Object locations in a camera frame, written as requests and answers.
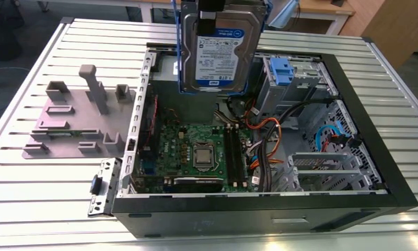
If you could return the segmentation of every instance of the cpu socket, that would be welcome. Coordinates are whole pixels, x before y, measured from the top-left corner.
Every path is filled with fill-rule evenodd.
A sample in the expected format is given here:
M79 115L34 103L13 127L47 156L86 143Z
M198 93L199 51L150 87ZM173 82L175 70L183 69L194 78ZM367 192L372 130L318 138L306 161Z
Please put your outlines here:
M193 145L193 167L201 172L214 167L214 146L209 143Z

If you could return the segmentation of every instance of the motherboard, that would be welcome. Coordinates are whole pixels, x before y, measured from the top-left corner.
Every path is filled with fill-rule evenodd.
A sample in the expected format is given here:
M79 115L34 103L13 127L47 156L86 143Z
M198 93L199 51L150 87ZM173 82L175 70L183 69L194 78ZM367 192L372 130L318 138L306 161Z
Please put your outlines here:
M242 153L249 134L247 129L235 126L162 125L158 157L155 161L141 162L143 175L137 183L142 182L142 186L137 187L137 191L247 191Z

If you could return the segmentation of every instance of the green circuit board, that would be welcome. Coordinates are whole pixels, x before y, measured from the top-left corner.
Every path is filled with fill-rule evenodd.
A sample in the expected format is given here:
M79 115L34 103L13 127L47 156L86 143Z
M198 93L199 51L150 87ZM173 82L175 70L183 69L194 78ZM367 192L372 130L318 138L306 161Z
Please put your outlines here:
M211 177L223 179L223 192L246 192L249 187L233 187L227 184L225 160L223 127L211 125L163 125L159 133L158 159L155 163L141 163L143 169L150 169L153 178L145 179L145 192L162 193L162 186L154 177ZM239 130L239 140L243 143L250 138L249 130ZM195 149L203 145L213 149L213 167L203 170L193 166Z

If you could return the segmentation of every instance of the wooden cabinet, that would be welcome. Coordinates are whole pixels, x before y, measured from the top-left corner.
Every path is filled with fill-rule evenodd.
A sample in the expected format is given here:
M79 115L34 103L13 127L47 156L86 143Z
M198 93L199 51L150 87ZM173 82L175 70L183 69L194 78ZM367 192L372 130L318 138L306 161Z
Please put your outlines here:
M347 0L354 8L339 35L370 37L394 68L418 48L418 0Z

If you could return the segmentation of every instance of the blue drive latch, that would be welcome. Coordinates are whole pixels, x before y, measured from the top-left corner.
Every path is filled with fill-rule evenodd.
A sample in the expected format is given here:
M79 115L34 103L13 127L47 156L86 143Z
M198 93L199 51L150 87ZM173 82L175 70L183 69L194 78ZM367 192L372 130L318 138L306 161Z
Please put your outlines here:
M294 68L287 59L271 58L271 71L275 76L275 84L278 86L287 86L294 79Z

